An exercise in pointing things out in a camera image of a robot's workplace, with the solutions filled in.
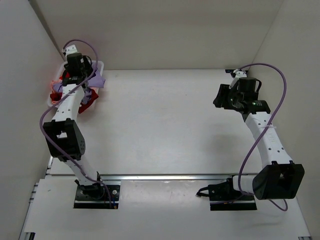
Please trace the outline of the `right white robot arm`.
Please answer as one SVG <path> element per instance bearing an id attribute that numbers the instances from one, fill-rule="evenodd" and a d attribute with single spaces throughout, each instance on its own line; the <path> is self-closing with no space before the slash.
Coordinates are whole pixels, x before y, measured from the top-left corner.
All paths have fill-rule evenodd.
<path id="1" fill-rule="evenodd" d="M 254 195 L 258 200 L 293 199 L 296 197 L 305 170 L 294 163 L 281 143 L 272 123 L 272 112 L 264 100 L 259 100 L 262 82 L 248 77 L 246 71 L 230 72 L 231 84 L 221 84 L 213 104 L 217 108 L 241 114 L 255 140 L 262 169 L 255 176 L 239 173 L 232 177 L 232 188 Z"/>

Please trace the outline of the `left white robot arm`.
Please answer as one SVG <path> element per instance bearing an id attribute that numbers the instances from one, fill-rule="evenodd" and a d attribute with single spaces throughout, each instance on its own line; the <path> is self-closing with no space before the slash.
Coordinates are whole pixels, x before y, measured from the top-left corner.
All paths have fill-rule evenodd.
<path id="1" fill-rule="evenodd" d="M 86 142 L 77 124 L 79 114 L 97 100 L 105 85 L 104 64 L 83 55 L 75 45 L 65 46 L 64 70 L 51 85 L 51 105 L 56 108 L 51 121 L 41 122 L 49 152 L 66 164 L 76 176 L 77 189 L 94 201 L 104 198 L 108 191 L 101 177 L 85 157 Z"/>

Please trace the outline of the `purple t-shirt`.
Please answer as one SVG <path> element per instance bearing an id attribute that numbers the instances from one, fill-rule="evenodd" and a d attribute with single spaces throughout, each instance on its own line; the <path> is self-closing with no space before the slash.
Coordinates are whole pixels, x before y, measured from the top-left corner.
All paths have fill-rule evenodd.
<path id="1" fill-rule="evenodd" d="M 96 93 L 98 93 L 98 90 L 102 89 L 104 87 L 105 81 L 106 80 L 101 76 L 100 72 L 97 70 L 95 72 L 95 74 L 93 75 L 93 77 L 88 80 L 87 84 L 88 84 L 88 87 L 90 88 L 90 90 L 86 90 L 85 94 L 86 94 L 86 92 L 90 92 L 91 89 L 94 89 L 96 91 Z"/>

